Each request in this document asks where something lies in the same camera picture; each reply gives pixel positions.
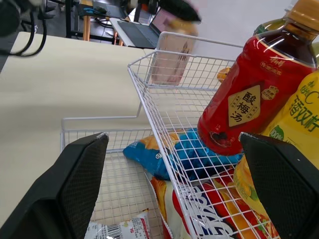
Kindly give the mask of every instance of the wire grid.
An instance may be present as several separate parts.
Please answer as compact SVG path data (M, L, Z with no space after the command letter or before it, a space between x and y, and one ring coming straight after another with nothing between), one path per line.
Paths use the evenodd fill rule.
M118 224L134 218L148 208L152 238L162 239L160 212L144 169L135 161L125 158L122 153L126 146L152 135L152 131L149 129L66 130L65 145L99 132L106 132L109 135L109 143L100 191L91 220L105 225Z
M220 156L215 156L220 162L219 166L204 167L201 162L201 166L194 168L192 161L202 159L198 155L198 150L206 150L205 146L201 144L200 147L194 148L192 145L192 140L189 137L185 141L189 141L187 145L190 145L188 148L185 148L184 144L181 151L187 152L189 150L194 150L197 154L195 158L180 159L178 156L178 150L175 149L174 145L180 142L180 140L175 140L178 133L186 133L189 129L192 129L194 133L197 132L197 123L199 117L202 115L202 112L209 104L210 100L214 96L216 90L220 86L220 82L217 79L218 71L229 67L233 64L232 61L222 60L222 59L210 59L205 57L191 56L188 54L181 53L172 53L166 52L168 55L178 55L181 61L186 61L181 65L185 66L183 76L180 78L180 81L177 85L172 86L168 82L153 82L153 72L154 72L154 63L155 58L158 58L159 53L162 51L153 52L146 55L144 58L132 63L129 65L129 73L133 80L133 83L137 89L138 95L141 99L141 103L145 109L146 115L150 121L150 125L154 132L154 135L159 144L159 149L163 155L163 159L168 170L170 179L173 183L174 189L180 205L185 216L186 223L190 230L192 238L201 238L203 235L207 234L206 229L210 229L211 234L216 232L215 228L212 228L210 225L215 225L215 227L223 228L222 231L225 232L223 238L237 238L241 236L244 238L243 234L246 230L251 230L256 238L259 238L256 228L263 228L267 234L267 238L277 238L272 237L266 228L269 221L261 222L258 216L254 211L249 210L242 212L237 202L239 198L234 198L230 193L230 190L235 189L234 186L224 187L217 189L213 184L214 178L222 179L222 176L218 172L227 172L227 175L231 178L233 183L233 174L230 174L227 169L234 169L236 164L232 164L228 159L228 163L222 164ZM186 160L190 163L191 168L185 169L182 162ZM210 169L215 169L215 175L209 175L208 171ZM198 175L198 170L204 170L206 176ZM196 175L195 180L190 180L187 172L193 171ZM213 186L209 191L198 191L195 190L194 186L203 187L204 182L209 182ZM226 203L232 202L233 205L237 208L239 213L232 214L228 211L228 216L219 217L215 206L218 204L212 204L211 202L208 205L203 205L202 195L204 194L206 198L208 197L209 192L211 191L220 191L226 189L229 195L231 196L230 201L223 201L220 198L221 203L225 209L228 211ZM214 211L216 218L209 218L205 216L205 209L210 209ZM250 222L245 218L247 213L253 213L256 221L256 225L250 224ZM234 218L241 215L247 223L247 226L236 225ZM228 228L225 228L224 220L231 220L235 225L235 228L230 231Z

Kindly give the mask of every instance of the barcode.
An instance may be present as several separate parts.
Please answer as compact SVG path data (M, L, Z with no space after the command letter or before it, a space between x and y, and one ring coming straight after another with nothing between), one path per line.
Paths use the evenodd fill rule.
M122 239L121 225L107 226L107 235L114 239Z

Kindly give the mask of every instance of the bottle cap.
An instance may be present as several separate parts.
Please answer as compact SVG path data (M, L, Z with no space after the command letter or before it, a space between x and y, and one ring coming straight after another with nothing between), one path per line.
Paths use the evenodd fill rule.
M287 17L319 31L319 0L299 0Z
M289 4L289 6L287 6L287 7L285 8L285 11L286 11L286 12L291 11L291 9L293 9L293 7L294 7L294 5L296 4L296 2L298 2L298 0L292 0L291 3Z

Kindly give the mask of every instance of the wooden chair leg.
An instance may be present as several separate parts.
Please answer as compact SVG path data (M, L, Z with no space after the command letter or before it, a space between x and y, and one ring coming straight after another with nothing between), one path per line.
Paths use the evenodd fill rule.
M90 26L91 26L91 17L84 16L84 29L83 29L83 40L90 41Z

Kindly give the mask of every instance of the potato chip bag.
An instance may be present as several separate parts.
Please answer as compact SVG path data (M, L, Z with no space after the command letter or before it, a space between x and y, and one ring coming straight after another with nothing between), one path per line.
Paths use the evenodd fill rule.
M238 195L233 181L234 169L214 177L212 183L193 187L196 198L186 199L196 231L203 238L268 239L278 236L274 225L262 215L254 213ZM191 239L172 183L149 176L155 190L159 210L169 227L165 239ZM181 185L182 195L192 195L191 189Z

